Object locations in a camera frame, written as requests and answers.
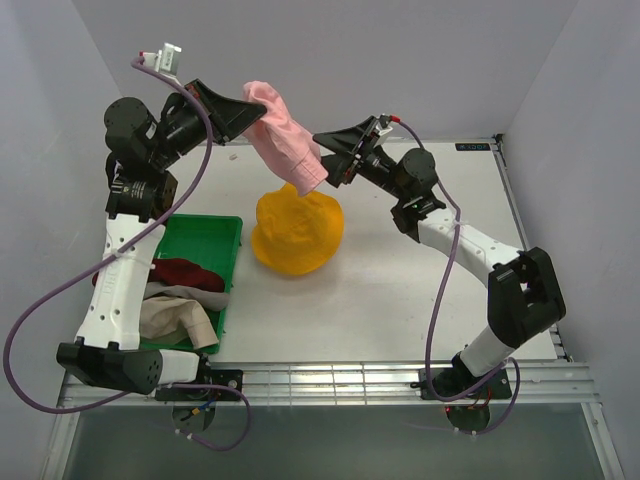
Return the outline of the pink bucket hat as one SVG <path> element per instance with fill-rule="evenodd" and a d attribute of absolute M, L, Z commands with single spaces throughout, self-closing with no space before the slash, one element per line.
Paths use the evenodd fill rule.
<path fill-rule="evenodd" d="M 328 178 L 328 172 L 312 134 L 294 120 L 282 96 L 269 83 L 247 82 L 243 94 L 246 101 L 267 110 L 244 132 L 249 143 L 269 170 L 293 185 L 300 197 L 314 191 Z"/>

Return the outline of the yellow bucket hat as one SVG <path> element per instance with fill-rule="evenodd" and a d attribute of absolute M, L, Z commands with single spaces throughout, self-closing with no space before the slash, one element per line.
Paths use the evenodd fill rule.
<path fill-rule="evenodd" d="M 316 191 L 300 196 L 286 183 L 258 200 L 251 248 L 265 267 L 283 275 L 303 276 L 335 255 L 344 226 L 336 199 Z"/>

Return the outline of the dark red bucket hat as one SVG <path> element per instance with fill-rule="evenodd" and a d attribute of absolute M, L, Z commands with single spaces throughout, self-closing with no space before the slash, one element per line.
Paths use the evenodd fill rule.
<path fill-rule="evenodd" d="M 216 293 L 224 292 L 226 288 L 225 281 L 220 275 L 186 259 L 154 259 L 153 266 L 154 268 L 149 271 L 148 282 L 192 287 Z"/>

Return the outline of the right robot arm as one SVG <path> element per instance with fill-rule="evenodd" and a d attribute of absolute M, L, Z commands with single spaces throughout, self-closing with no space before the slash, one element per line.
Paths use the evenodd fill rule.
<path fill-rule="evenodd" d="M 437 198 L 445 188 L 435 158 L 424 144 L 417 144 L 400 160 L 386 153 L 384 134 L 405 125 L 393 115 L 371 116 L 354 127 L 316 133 L 313 140 L 328 151 L 321 163 L 330 185 L 338 188 L 362 177 L 381 188 L 396 200 L 391 210 L 396 228 L 446 255 L 444 281 L 459 265 L 486 288 L 486 327 L 453 357 L 450 368 L 438 374 L 427 370 L 421 383 L 443 402 L 474 397 L 513 352 L 565 317 L 565 301 L 545 250 L 501 243 L 463 223 L 461 209 L 450 194 Z"/>

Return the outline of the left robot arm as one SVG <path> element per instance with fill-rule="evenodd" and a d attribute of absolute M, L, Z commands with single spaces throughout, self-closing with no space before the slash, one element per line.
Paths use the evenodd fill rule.
<path fill-rule="evenodd" d="M 212 376 L 200 355 L 140 347 L 140 310 L 152 260 L 170 216 L 177 180 L 169 168 L 205 140 L 243 134 L 267 112 L 260 103 L 221 96 L 193 80 L 171 94 L 159 117 L 134 97 L 104 114 L 110 150 L 105 265 L 75 340 L 59 345 L 57 362 L 82 383 L 149 394 L 177 383 L 190 399 L 205 397 Z"/>

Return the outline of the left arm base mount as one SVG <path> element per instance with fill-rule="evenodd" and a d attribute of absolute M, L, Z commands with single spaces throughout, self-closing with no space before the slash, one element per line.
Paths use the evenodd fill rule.
<path fill-rule="evenodd" d="M 239 369 L 214 369 L 205 366 L 198 373 L 193 384 L 207 384 L 224 386 L 241 392 L 243 388 L 244 372 Z M 211 390 L 208 388 L 185 389 L 168 385 L 158 388 L 154 393 L 154 398 L 158 401 L 174 402 L 194 402 L 206 403 L 207 401 L 239 401 L 240 398 L 235 392 L 227 390 Z"/>

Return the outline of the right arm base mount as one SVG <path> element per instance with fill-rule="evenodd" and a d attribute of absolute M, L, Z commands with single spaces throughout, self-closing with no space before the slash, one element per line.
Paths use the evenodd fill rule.
<path fill-rule="evenodd" d="M 461 394 L 479 383 L 480 378 L 464 377 L 449 366 L 432 368 L 432 384 L 435 392 L 442 397 L 453 397 Z M 418 371 L 418 380 L 411 382 L 410 387 L 420 391 L 423 400 L 434 400 L 435 396 L 427 387 L 427 375 L 425 369 Z M 512 388 L 505 369 L 499 370 L 489 380 L 478 386 L 465 396 L 465 399 L 497 399 L 507 400 L 512 398 Z"/>

